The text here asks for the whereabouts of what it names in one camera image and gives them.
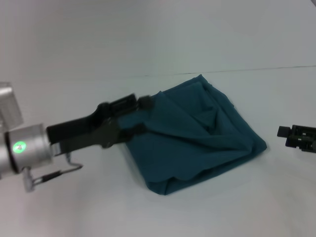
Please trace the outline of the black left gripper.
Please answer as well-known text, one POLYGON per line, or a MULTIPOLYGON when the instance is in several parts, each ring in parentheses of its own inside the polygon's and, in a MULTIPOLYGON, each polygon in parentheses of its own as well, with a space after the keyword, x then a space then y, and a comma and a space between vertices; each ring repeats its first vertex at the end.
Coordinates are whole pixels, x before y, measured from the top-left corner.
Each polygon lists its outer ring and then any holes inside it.
POLYGON ((134 94, 111 103, 101 103, 90 115, 46 128, 51 144, 61 149, 82 149, 93 145, 108 148, 126 143, 136 135, 146 133, 146 126, 139 123, 131 128, 120 129, 115 117, 153 107, 151 96, 136 98, 134 94))

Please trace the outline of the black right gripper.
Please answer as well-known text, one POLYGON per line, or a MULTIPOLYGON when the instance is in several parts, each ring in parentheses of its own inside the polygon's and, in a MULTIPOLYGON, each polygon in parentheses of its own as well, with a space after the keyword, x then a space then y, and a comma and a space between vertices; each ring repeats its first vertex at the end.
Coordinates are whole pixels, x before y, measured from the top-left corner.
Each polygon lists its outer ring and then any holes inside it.
POLYGON ((316 129, 313 127, 293 125, 291 128, 280 126, 277 137, 286 137, 285 145, 299 148, 303 152, 316 152, 316 129))

